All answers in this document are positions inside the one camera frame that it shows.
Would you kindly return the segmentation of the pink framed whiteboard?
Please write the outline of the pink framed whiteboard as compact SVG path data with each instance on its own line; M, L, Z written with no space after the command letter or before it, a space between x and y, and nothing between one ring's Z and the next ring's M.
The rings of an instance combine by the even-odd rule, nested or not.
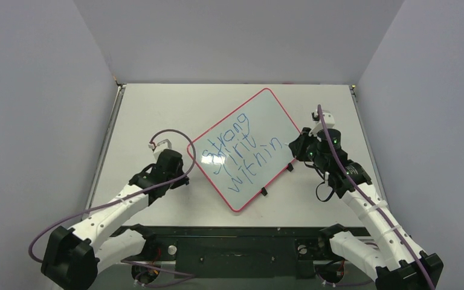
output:
M293 162L284 143L299 135L280 100L264 88L196 137L187 152L230 210L240 212Z

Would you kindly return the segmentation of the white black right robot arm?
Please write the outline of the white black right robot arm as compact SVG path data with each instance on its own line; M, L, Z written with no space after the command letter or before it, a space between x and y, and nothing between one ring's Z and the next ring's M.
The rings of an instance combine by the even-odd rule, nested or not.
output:
M376 289L435 289L443 270L437 254L428 254L403 230L363 167L341 147L341 132L306 127L288 144L292 156L322 174L329 186L362 222L370 246L340 224L320 231L318 253L346 260L360 269Z

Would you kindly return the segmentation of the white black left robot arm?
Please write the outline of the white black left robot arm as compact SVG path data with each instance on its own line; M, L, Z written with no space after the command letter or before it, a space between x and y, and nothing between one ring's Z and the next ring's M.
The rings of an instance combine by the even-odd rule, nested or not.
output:
M162 150L156 162L135 174L110 203L70 228L59 226L51 232L41 273L62 289L88 289L103 270L125 258L152 258L156 243L144 227L117 231L166 191L188 183L182 155Z

